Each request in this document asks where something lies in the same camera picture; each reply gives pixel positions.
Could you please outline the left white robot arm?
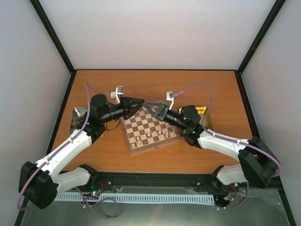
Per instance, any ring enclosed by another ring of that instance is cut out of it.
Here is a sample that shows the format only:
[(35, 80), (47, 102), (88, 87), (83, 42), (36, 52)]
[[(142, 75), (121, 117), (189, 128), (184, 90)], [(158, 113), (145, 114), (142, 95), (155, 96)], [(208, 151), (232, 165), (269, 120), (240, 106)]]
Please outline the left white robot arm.
[(73, 171), (62, 169), (81, 151), (91, 146), (106, 130), (105, 124), (120, 118), (131, 118), (144, 104), (144, 99), (121, 97), (114, 105), (103, 94), (94, 95), (79, 126), (53, 152), (35, 163), (21, 167), (19, 193), (35, 206), (44, 209), (57, 195), (78, 186), (94, 189), (98, 184), (97, 172), (82, 164)]

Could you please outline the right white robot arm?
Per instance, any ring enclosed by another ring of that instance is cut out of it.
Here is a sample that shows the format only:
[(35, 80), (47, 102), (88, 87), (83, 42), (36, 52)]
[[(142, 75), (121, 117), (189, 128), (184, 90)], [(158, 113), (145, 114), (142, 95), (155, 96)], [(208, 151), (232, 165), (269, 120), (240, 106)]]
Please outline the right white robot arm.
[(265, 188), (273, 177), (280, 174), (280, 162), (258, 137), (238, 139), (207, 129), (200, 124), (201, 117), (193, 105), (183, 107), (180, 113), (163, 103), (145, 103), (144, 107), (157, 120), (177, 127), (190, 146), (210, 149), (239, 162), (215, 170), (213, 177), (220, 184), (250, 183)]

